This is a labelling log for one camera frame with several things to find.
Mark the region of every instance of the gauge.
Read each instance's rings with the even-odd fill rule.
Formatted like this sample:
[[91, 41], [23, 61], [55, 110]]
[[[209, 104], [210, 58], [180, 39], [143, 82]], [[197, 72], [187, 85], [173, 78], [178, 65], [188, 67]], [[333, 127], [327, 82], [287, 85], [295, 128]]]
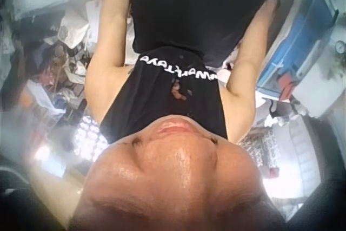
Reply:
[[337, 41], [335, 50], [338, 54], [344, 54], [346, 52], [346, 44], [343, 41]]

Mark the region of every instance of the black tank top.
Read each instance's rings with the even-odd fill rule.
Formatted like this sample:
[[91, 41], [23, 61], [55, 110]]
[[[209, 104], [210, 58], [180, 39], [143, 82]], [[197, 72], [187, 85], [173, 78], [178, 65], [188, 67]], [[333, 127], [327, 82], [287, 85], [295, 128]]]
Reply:
[[140, 55], [100, 131], [114, 143], [168, 115], [187, 116], [227, 138], [216, 74], [193, 52], [161, 47]]

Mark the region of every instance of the mouth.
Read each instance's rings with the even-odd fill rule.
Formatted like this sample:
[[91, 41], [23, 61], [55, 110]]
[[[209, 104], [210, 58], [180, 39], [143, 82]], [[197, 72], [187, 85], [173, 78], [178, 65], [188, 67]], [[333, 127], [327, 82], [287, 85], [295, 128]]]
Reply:
[[174, 134], [181, 132], [199, 134], [199, 131], [195, 126], [181, 118], [166, 120], [162, 122], [159, 128], [157, 129], [158, 134]]

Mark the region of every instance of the man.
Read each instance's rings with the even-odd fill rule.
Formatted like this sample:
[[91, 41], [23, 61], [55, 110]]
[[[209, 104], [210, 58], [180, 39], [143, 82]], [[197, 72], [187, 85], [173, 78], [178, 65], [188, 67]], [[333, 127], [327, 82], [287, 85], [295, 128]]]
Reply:
[[[85, 92], [113, 145], [88, 173], [70, 229], [281, 230], [235, 145], [254, 120], [277, 0], [131, 0], [134, 67], [124, 66], [129, 2], [103, 3]], [[223, 88], [205, 64], [220, 65], [242, 36]]]

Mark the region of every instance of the messy room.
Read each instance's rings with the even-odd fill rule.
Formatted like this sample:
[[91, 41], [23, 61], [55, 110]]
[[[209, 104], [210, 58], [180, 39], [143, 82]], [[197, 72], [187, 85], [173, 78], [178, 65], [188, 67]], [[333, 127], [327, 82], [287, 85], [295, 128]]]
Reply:
[[344, 230], [346, 0], [0, 0], [6, 230]]

